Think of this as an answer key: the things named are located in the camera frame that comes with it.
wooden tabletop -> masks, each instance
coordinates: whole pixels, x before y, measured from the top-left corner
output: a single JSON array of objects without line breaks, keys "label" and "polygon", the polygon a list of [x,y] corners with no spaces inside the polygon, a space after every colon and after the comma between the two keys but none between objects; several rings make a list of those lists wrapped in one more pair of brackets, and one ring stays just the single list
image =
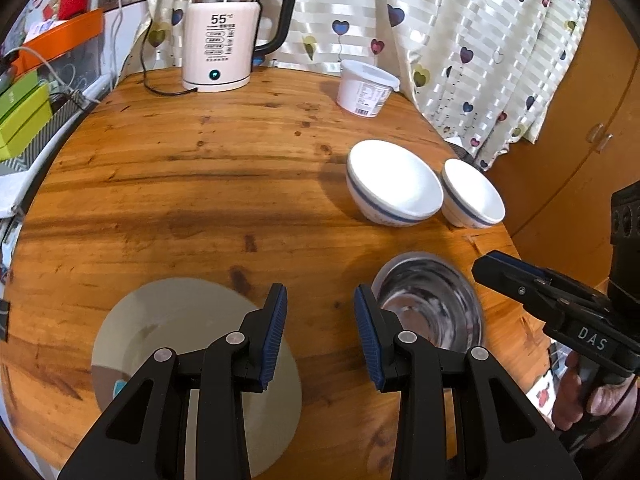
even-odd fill
[{"label": "wooden tabletop", "polygon": [[[179,89],[178,69],[155,71]],[[388,479],[399,397],[369,381],[353,290],[405,251],[429,251],[472,280],[478,255],[516,254],[502,225],[409,228],[366,221],[345,183],[351,146],[385,139],[439,171],[452,152],[402,96],[375,119],[335,102],[339,79],[261,69],[242,89],[163,98],[130,76],[61,150],[27,215],[6,289],[2,390],[18,439],[60,468],[99,416],[90,376],[104,317],[139,286],[192,276],[261,305],[289,291],[285,338],[302,381],[300,424],[260,478]],[[476,285],[488,347],[522,388],[548,367],[542,324]],[[449,452],[454,440],[449,435]]]}]

human hand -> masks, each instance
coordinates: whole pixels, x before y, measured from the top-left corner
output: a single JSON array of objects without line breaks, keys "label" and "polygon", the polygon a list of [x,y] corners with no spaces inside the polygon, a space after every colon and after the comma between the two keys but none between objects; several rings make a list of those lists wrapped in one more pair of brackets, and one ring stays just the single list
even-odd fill
[{"label": "human hand", "polygon": [[[566,358],[568,369],[560,381],[551,415],[556,428],[561,431],[567,431],[572,425],[580,421],[584,414],[582,406],[578,403],[578,394],[582,386],[577,372],[578,359],[579,355],[576,352],[571,352]],[[596,416],[609,415],[610,411],[613,410],[625,394],[630,382],[635,380],[636,377],[632,376],[622,384],[606,384],[597,388],[587,401],[587,412]],[[589,437],[585,447],[596,447],[619,437],[626,430],[633,417],[637,398],[638,388],[634,387],[616,412],[608,417],[597,431]]]}]

curtain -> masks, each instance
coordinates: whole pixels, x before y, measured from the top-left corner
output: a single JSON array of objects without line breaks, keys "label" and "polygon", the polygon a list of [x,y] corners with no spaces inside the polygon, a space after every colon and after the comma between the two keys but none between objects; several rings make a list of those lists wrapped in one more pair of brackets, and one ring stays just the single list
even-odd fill
[{"label": "curtain", "polygon": [[[148,68],[180,66],[188,0],[148,0]],[[259,41],[277,21],[262,0]],[[338,75],[341,59],[398,76],[401,92],[482,168],[512,142],[535,142],[584,30],[591,0],[297,0],[267,66]],[[140,70],[140,42],[126,73]]]}]

cabinet door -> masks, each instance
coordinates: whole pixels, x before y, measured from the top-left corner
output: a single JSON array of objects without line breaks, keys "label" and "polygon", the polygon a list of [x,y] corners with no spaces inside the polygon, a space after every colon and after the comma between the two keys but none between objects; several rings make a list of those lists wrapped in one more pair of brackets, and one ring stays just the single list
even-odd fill
[{"label": "cabinet door", "polygon": [[538,142],[512,144],[487,173],[504,200],[504,224],[512,236],[584,162],[592,148],[587,134],[613,117],[637,52],[609,1],[593,0],[580,47],[551,101]]},{"label": "cabinet door", "polygon": [[600,153],[580,170],[513,241],[524,260],[597,286],[609,274],[611,195],[640,180],[640,70]]}]

cabinet handle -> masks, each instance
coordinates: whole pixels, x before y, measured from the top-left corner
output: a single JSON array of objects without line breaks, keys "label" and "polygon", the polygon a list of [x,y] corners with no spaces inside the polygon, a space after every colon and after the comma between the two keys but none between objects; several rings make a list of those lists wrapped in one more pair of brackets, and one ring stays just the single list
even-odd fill
[{"label": "cabinet handle", "polygon": [[607,134],[602,137],[602,140],[598,143],[596,147],[596,153],[602,153],[602,150],[607,146],[609,141],[613,138],[613,134]]},{"label": "cabinet handle", "polygon": [[594,140],[596,140],[603,129],[604,124],[596,124],[591,130],[589,130],[589,133],[587,134],[587,142],[593,142]]}]

